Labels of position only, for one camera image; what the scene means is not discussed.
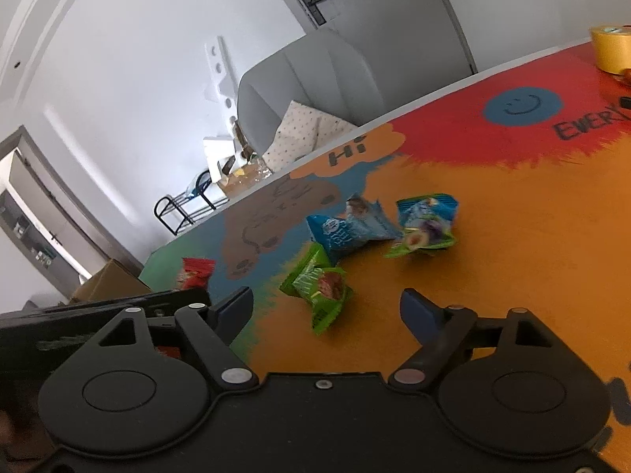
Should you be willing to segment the person's left hand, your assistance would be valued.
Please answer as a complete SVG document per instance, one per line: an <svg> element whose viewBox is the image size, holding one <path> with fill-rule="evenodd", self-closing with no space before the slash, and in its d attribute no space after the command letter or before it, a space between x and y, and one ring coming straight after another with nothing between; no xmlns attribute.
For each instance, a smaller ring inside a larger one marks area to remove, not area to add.
<svg viewBox="0 0 631 473"><path fill-rule="evenodd" d="M55 450L32 399L1 410L1 452L10 466L40 462Z"/></svg>

